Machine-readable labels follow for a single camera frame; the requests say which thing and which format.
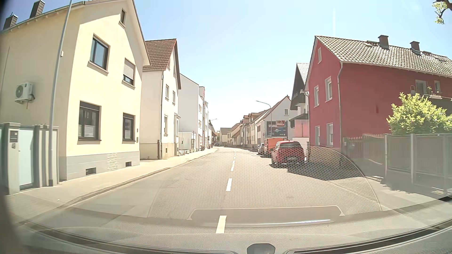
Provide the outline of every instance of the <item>billboard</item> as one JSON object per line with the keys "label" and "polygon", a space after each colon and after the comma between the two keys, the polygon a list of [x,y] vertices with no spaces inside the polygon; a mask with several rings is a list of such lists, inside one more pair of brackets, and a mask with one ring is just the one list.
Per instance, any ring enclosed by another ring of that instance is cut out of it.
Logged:
{"label": "billboard", "polygon": [[267,122],[267,137],[287,137],[287,121],[276,120]]}

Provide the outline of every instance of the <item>leaves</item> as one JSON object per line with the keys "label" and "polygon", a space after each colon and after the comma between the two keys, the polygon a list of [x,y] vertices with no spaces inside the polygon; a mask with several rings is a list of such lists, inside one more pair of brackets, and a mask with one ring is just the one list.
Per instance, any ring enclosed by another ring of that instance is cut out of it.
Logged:
{"label": "leaves", "polygon": [[387,120],[392,134],[445,133],[452,132],[452,115],[437,108],[427,97],[419,94],[400,94],[401,106],[392,105],[392,116]]}

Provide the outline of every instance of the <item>car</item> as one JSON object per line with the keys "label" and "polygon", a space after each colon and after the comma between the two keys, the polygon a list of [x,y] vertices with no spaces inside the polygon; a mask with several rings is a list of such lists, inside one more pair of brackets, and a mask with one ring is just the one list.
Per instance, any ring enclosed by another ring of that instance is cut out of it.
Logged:
{"label": "car", "polygon": [[305,153],[298,141],[279,141],[272,152],[272,165],[304,163]]}
{"label": "car", "polygon": [[262,155],[264,152],[264,143],[260,143],[257,147],[257,154]]}

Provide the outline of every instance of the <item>sky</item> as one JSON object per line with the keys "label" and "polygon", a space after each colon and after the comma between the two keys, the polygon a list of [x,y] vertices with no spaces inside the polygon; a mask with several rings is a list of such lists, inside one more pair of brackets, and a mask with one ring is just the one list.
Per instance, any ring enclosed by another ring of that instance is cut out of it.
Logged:
{"label": "sky", "polygon": [[[29,17],[35,0],[10,0]],[[44,11],[69,3],[45,0]],[[436,24],[433,0],[135,0],[145,40],[176,38],[180,72],[206,88],[216,130],[292,95],[297,62],[309,62],[315,35],[378,41],[452,58],[452,11]]]}

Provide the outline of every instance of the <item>street lamp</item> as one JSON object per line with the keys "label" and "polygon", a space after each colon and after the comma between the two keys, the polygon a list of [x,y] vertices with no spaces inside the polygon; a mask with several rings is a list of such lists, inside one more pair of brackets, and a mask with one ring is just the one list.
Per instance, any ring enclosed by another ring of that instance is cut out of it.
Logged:
{"label": "street lamp", "polygon": [[270,104],[268,104],[268,103],[261,102],[261,101],[258,101],[258,100],[257,100],[257,102],[267,104],[267,105],[270,107],[270,137],[272,137],[272,133],[273,133],[273,129],[272,129],[272,124],[273,124],[273,119],[272,119],[272,106],[270,106]]}

